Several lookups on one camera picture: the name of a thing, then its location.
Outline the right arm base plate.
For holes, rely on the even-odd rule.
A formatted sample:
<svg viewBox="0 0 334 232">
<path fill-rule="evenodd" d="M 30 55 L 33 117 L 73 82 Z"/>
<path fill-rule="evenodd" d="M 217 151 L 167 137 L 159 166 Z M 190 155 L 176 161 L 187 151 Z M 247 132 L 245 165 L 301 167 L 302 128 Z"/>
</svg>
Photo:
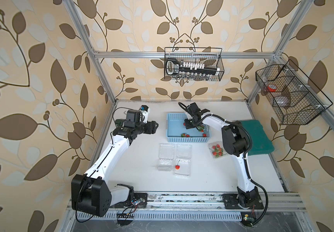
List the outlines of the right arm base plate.
<svg viewBox="0 0 334 232">
<path fill-rule="evenodd" d="M 256 195 L 255 197 L 251 198 L 246 198 L 243 194 L 226 193 L 222 195 L 222 199 L 225 205 L 225 209 L 237 209 L 237 210 L 264 209 L 264 204 L 263 204 L 264 202 L 262 201 L 260 195 Z"/>
</svg>

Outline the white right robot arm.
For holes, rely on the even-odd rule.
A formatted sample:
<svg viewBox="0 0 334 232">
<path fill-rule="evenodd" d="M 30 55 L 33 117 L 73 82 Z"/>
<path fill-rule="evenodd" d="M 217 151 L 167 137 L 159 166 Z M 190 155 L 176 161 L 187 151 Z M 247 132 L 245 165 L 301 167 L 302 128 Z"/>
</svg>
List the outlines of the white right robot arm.
<svg viewBox="0 0 334 232">
<path fill-rule="evenodd" d="M 224 150 L 233 158 L 237 173 L 237 202 L 241 208 L 251 207 L 256 200 L 260 199 L 258 188 L 260 187 L 251 177 L 248 164 L 248 152 L 253 142 L 249 133 L 239 122 L 230 122 L 224 118 L 210 113 L 208 109 L 201 110 L 194 102 L 190 105 L 178 103 L 185 111 L 187 129 L 208 125 L 222 134 Z"/>
</svg>

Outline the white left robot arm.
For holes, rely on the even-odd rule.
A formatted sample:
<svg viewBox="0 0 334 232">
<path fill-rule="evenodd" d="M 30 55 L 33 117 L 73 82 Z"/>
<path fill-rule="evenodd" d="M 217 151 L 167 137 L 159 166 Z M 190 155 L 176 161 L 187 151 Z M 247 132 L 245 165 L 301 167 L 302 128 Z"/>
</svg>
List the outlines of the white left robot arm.
<svg viewBox="0 0 334 232">
<path fill-rule="evenodd" d="M 121 156 L 140 134 L 154 134 L 158 128 L 155 121 L 137 122 L 131 127 L 118 126 L 111 132 L 111 141 L 97 161 L 83 174 L 71 181 L 71 206 L 76 212 L 92 216 L 104 216 L 110 207 L 121 204 L 131 206 L 134 188 L 126 184 L 109 187 L 110 175 Z"/>
</svg>

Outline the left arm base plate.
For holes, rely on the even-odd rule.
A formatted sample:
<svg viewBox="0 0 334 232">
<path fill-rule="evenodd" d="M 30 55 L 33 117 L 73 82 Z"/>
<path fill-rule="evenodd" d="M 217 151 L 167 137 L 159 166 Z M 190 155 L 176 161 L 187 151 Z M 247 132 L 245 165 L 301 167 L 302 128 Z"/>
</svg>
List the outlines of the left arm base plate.
<svg viewBox="0 0 334 232">
<path fill-rule="evenodd" d="M 136 193 L 132 193 L 128 199 L 124 202 L 119 202 L 113 206 L 111 206 L 110 208 L 118 208 L 118 209 L 123 209 L 123 208 L 127 208 L 128 206 L 132 206 L 133 203 L 135 203 L 136 201 L 138 201 L 139 199 L 143 199 L 144 202 L 141 202 L 137 205 L 137 209 L 142 209 L 142 208 L 146 208 L 147 206 L 147 200 L 148 200 L 148 194 L 145 192 L 136 192 Z"/>
</svg>

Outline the packed red strawberries cluster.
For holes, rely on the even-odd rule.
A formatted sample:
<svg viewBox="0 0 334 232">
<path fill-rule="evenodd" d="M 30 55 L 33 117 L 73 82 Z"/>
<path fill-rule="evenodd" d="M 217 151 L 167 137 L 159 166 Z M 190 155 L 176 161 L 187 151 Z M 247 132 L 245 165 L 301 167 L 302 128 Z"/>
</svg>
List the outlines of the packed red strawberries cluster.
<svg viewBox="0 0 334 232">
<path fill-rule="evenodd" d="M 213 145 L 211 147 L 211 153 L 215 158 L 222 157 L 224 155 L 223 149 L 219 144 Z"/>
</svg>

